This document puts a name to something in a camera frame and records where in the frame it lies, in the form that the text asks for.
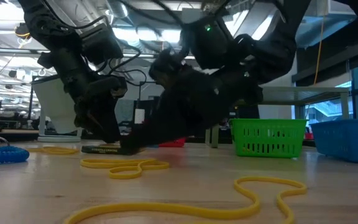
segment blue basket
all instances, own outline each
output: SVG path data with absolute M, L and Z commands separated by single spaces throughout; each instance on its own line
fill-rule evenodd
M 358 119 L 312 124 L 317 151 L 350 162 L 358 162 Z

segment green plastic basket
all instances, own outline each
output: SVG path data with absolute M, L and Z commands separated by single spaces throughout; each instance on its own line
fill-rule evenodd
M 232 119 L 231 135 L 238 156 L 299 157 L 304 119 Z

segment yellow rubber band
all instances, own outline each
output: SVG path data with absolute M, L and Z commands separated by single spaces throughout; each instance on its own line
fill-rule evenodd
M 77 149 L 70 149 L 66 147 L 54 147 L 54 146 L 47 146 L 43 148 L 30 148 L 26 150 L 29 152 L 44 152 L 53 155 L 70 155 L 78 152 Z
M 81 166 L 106 169 L 110 170 L 110 178 L 113 179 L 131 179 L 140 177 L 143 170 L 151 169 L 166 169 L 169 167 L 169 163 L 161 162 L 156 159 L 131 159 L 131 160 L 110 160 L 110 159 L 84 159 L 81 161 Z M 117 174 L 117 172 L 134 170 L 134 174 Z M 76 224 L 87 218 L 102 215 L 105 213 L 114 212 L 129 212 L 129 211 L 149 211 L 149 212 L 167 212 L 176 213 L 182 215 L 191 215 L 194 217 L 209 218 L 215 220 L 235 220 L 245 217 L 249 217 L 257 214 L 260 211 L 260 199 L 259 196 L 250 190 L 247 190 L 240 186 L 243 182 L 271 182 L 276 184 L 286 184 L 297 187 L 297 189 L 284 190 L 277 195 L 276 203 L 277 207 L 284 213 L 286 219 L 284 224 L 293 224 L 295 217 L 290 207 L 283 201 L 284 197 L 292 195 L 301 195 L 307 193 L 305 184 L 294 180 L 279 179 L 274 177 L 243 177 L 234 181 L 234 189 L 240 194 L 246 196 L 253 201 L 253 204 L 238 209 L 221 210 L 211 208 L 192 207 L 187 205 L 179 205 L 172 203 L 115 203 L 109 205 L 99 205 L 90 207 L 79 212 L 76 212 L 72 216 L 68 217 L 64 224 Z

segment table surface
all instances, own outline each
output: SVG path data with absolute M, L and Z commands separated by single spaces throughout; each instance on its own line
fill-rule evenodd
M 261 105 L 297 105 L 318 103 L 339 98 L 341 93 L 348 93 L 348 88 L 334 87 L 263 87 L 264 101 Z
M 21 147 L 50 144 L 15 144 Z M 59 144 L 80 147 L 80 144 Z M 80 167 L 83 158 L 150 158 L 171 163 L 167 170 L 148 170 L 132 180 L 109 179 L 104 169 Z M 230 145 L 210 149 L 204 144 L 185 148 L 147 149 L 132 157 L 96 154 L 53 156 L 33 152 L 27 162 L 0 165 L 0 223 L 62 223 L 71 213 L 94 205 L 118 202 L 168 202 L 208 208 L 239 208 L 250 200 L 233 189 L 233 181 L 263 175 L 304 182 L 308 193 L 288 197 L 297 223 L 358 223 L 358 164 L 319 155 L 305 147 L 299 159 L 237 157 Z M 290 187 L 246 183 L 260 195 L 258 215 L 238 221 L 212 223 L 281 223 L 275 195 Z M 193 223 L 202 218 L 153 212 L 100 215 L 90 223 Z

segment blue coiled cable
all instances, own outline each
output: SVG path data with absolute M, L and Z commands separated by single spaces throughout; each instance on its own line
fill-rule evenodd
M 7 143 L 7 146 L 0 147 L 0 164 L 24 162 L 29 158 L 30 153 L 25 149 L 10 146 L 7 140 L 0 139 Z

